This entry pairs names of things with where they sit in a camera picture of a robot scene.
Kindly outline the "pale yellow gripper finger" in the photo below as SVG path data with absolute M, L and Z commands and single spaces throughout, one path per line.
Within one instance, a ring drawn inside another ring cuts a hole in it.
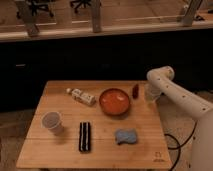
M 150 86 L 148 84 L 144 86 L 144 98 L 149 102 L 155 100 L 155 96 L 152 94 Z

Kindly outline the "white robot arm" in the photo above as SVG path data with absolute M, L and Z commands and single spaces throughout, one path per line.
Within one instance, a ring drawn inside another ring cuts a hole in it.
M 174 76 L 170 66 L 149 70 L 145 97 L 155 101 L 165 94 L 197 122 L 189 171 L 213 171 L 213 103 L 174 83 Z

